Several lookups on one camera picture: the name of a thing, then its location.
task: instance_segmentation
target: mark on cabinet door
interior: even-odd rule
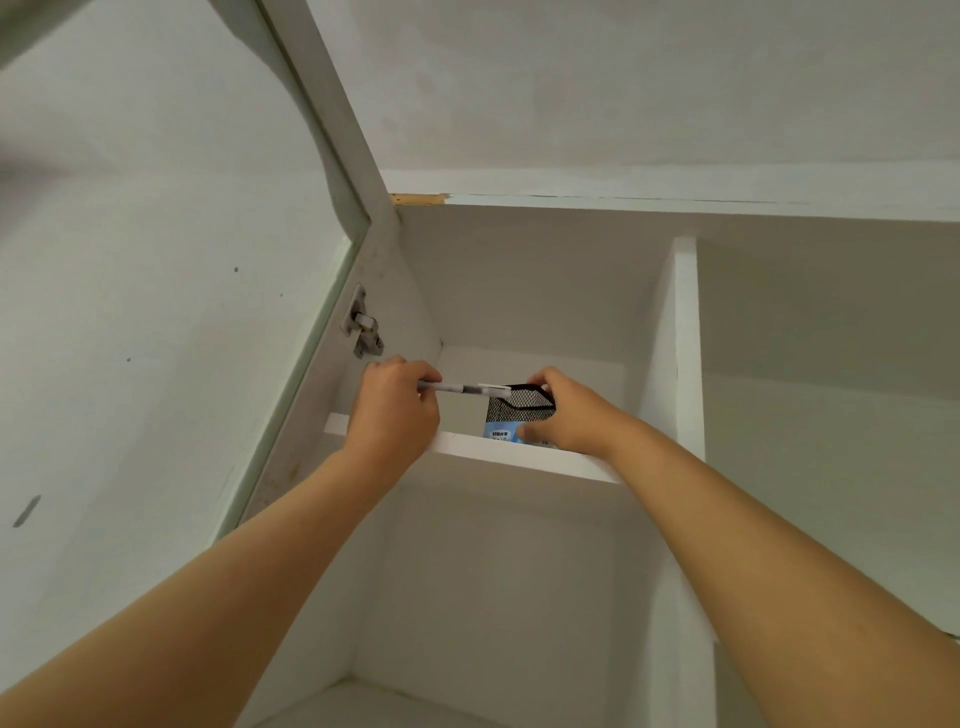
[[[19,528],[21,525],[27,522],[27,519],[30,518],[30,514],[34,512],[34,509],[39,502],[40,496],[33,496],[30,499],[30,502],[27,503],[27,507],[23,509],[23,512],[16,517],[16,521],[13,522],[13,527]]]

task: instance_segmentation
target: cabinet door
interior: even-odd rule
[[[0,98],[2,690],[279,480],[398,221],[306,2],[0,3]]]

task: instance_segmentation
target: hand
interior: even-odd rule
[[[442,381],[425,361],[391,356],[367,366],[353,402],[344,453],[393,486],[430,445],[440,425],[437,392],[417,380]]]
[[[537,372],[527,383],[549,390],[557,401],[557,414],[553,417],[519,428],[516,434],[527,442],[546,440],[561,449],[609,460],[622,425],[634,420],[555,367]]]

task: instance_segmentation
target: black mesh pen holder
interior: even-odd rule
[[[522,443],[525,441],[516,436],[516,429],[523,423],[551,417],[557,411],[557,404],[549,392],[536,384],[511,384],[510,389],[510,396],[505,400],[490,398],[483,436]]]

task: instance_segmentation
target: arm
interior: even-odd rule
[[[548,368],[530,423],[607,460],[646,508],[773,728],[960,725],[960,649],[672,440]]]
[[[0,724],[233,725],[326,567],[430,444],[440,380],[372,364],[344,448],[286,496],[0,695]]]

